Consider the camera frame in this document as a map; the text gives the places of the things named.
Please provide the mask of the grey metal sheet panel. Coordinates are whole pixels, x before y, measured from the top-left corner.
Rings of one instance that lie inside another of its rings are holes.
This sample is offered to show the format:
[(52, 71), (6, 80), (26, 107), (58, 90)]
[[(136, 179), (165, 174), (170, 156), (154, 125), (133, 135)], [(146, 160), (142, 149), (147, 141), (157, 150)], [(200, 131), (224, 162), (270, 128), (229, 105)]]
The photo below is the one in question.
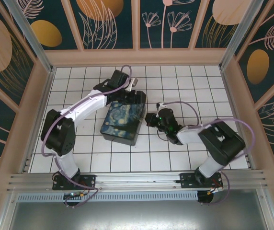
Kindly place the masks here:
[(274, 230), (253, 190), (234, 190), (213, 206), (193, 200), (19, 202), (7, 230)]

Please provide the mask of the black box with painted lid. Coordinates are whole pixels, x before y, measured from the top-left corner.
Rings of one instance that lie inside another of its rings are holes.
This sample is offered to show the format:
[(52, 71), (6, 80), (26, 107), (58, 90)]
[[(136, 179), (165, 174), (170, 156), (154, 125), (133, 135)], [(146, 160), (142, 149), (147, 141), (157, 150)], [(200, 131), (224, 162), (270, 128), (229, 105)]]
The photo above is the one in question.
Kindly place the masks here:
[(105, 140), (134, 146), (145, 114), (145, 103), (122, 104), (112, 102), (101, 126)]

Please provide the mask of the aluminium corner post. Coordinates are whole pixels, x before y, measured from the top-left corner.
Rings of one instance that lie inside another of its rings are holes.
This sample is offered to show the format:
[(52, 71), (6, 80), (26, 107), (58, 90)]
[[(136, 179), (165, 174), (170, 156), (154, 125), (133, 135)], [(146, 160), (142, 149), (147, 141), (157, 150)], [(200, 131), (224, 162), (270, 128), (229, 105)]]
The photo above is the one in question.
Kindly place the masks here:
[(241, 41), (244, 39), (244, 36), (247, 34), (247, 31), (251, 27), (253, 21), (257, 14), (261, 11), (264, 0), (251, 0), (251, 3), (248, 5), (247, 10), (245, 11), (241, 22), (237, 26), (234, 35), (231, 37), (231, 40), (226, 48), (226, 51), (219, 63), (220, 71), (228, 66), (231, 61), (235, 51), (240, 45)]
[(9, 11), (12, 13), (13, 18), (17, 22), (19, 28), (22, 30), (22, 32), (24, 32), (26, 39), (29, 41), (33, 51), (36, 53), (44, 68), (47, 70), (48, 73), (51, 73), (54, 70), (53, 66), (48, 60), (44, 49), (36, 38), (29, 22), (23, 15), (23, 12), (21, 11), (20, 6), (16, 2), (16, 0), (4, 0), (4, 3), (6, 4)]

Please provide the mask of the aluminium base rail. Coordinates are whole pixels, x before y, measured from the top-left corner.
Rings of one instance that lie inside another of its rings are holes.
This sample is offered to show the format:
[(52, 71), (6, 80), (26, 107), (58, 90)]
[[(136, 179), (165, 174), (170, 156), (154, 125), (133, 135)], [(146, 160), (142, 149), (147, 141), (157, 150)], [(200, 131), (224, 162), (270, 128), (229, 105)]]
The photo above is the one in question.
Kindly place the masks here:
[[(261, 170), (223, 170), (224, 188), (226, 178), (231, 189), (258, 189), (268, 185)], [(96, 173), (95, 187), (102, 192), (130, 191), (171, 191), (180, 190), (175, 181), (180, 179), (180, 172), (127, 172)], [(15, 192), (51, 192), (52, 173), (13, 174), (6, 185), (7, 191)]]

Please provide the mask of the aluminium side frame rail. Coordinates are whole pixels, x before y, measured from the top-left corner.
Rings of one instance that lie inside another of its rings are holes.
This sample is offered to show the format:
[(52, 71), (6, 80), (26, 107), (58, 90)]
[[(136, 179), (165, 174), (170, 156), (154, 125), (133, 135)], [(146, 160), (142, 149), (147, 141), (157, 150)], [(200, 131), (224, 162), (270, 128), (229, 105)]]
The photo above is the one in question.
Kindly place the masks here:
[(53, 78), (56, 72), (56, 68), (52, 67), (52, 69), (48, 72), (46, 81), (44, 83), (43, 91), (41, 93), (41, 97), (39, 100), (39, 104), (37, 106), (37, 110), (35, 113), (35, 118), (33, 119), (33, 126), (30, 129), (30, 135), (26, 142), (25, 151), (22, 157), (22, 162), (20, 164), (20, 168), (18, 171), (18, 174), (23, 174), (28, 172), (28, 161), (32, 158), (32, 154), (34, 150), (36, 149), (37, 145), (37, 137), (39, 133), (39, 129), (41, 126), (42, 118), (44, 116), (45, 108), (46, 108), (46, 102), (47, 98), (49, 96), (49, 92), (53, 83)]

